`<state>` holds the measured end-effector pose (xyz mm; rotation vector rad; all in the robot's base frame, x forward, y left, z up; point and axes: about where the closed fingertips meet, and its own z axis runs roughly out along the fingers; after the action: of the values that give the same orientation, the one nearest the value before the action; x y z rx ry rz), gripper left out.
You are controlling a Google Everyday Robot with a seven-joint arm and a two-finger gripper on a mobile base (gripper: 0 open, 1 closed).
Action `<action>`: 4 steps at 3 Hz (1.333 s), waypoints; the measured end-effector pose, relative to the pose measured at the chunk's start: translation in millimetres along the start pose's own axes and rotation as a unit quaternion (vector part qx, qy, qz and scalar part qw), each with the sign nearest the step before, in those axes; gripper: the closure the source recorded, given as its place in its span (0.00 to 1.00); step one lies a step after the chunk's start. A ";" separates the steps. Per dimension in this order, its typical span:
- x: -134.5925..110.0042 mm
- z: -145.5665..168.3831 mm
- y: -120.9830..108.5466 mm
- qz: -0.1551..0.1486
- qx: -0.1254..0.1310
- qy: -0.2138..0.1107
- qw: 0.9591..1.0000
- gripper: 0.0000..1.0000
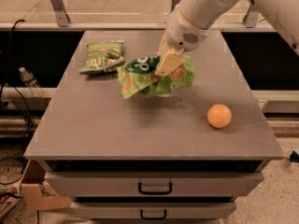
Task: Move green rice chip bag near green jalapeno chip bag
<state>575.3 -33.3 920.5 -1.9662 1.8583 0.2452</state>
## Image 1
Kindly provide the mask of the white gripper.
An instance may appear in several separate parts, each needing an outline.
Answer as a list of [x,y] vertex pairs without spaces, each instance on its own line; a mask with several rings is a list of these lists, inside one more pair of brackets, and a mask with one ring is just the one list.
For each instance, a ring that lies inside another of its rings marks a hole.
[[179,6],[175,6],[167,21],[165,35],[157,52],[160,61],[157,64],[155,74],[166,77],[181,66],[183,57],[173,54],[173,48],[184,49],[185,51],[195,50],[207,38],[208,33],[209,30],[199,29],[189,23],[180,14]]

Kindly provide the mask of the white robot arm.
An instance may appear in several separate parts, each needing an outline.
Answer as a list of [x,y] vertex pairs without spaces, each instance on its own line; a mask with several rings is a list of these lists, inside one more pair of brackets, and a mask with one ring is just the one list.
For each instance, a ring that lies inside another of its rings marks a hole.
[[[155,74],[165,77],[183,63],[183,53],[197,49],[211,26],[239,0],[180,0],[161,41]],[[299,0],[247,0],[293,51],[299,53]]]

